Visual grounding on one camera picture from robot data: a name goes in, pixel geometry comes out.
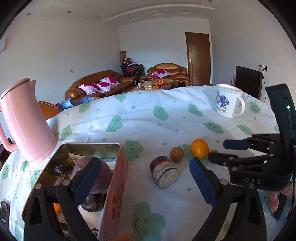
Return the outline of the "right hand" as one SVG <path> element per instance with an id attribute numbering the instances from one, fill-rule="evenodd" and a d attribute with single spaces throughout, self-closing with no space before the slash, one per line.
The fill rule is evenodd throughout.
<path id="1" fill-rule="evenodd" d="M 278 192 L 275 191 L 267 191 L 267 203 L 269 205 L 269 208 L 271 212 L 275 212 L 279 205 L 279 199 L 278 199 Z M 285 195 L 288 198 L 292 198 L 293 193 L 293 185 L 292 182 L 290 182 L 285 189 L 281 190 L 281 194 Z"/>

